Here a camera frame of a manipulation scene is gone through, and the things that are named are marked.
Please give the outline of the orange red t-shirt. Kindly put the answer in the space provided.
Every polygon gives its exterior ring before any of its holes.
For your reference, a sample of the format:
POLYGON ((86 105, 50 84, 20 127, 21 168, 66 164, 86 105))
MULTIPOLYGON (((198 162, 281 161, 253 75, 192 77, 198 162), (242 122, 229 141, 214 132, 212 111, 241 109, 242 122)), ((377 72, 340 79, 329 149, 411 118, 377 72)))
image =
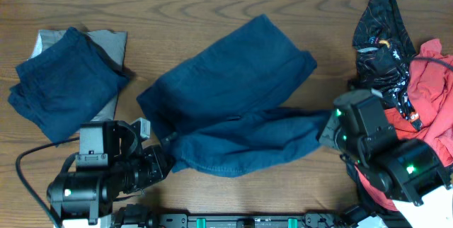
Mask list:
POLYGON ((415 132, 385 110, 399 139, 425 141, 444 166, 452 165, 452 56, 442 54, 438 39, 422 44, 410 59, 408 97, 418 112, 422 129, 415 132))

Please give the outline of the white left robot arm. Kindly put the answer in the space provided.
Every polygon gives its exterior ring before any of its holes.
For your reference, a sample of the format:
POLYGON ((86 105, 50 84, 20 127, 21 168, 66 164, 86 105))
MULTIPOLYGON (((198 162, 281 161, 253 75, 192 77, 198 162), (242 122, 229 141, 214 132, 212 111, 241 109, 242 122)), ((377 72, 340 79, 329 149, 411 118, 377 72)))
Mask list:
POLYGON ((159 145, 143 148, 133 132, 83 128, 79 152, 64 162, 47 198, 62 227, 157 227, 147 207, 114 212, 113 205, 164 180, 173 164, 159 145))

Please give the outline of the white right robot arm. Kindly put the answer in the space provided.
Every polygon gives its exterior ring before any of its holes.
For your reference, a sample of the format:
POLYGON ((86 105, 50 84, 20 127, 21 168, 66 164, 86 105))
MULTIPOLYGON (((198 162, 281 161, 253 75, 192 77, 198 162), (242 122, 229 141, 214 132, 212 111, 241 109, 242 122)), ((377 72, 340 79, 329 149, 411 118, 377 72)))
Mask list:
POLYGON ((434 150, 420 139, 399 139, 384 115, 368 120, 335 110, 318 140, 340 151, 341 159, 388 200, 425 207, 426 195, 452 187, 434 150))

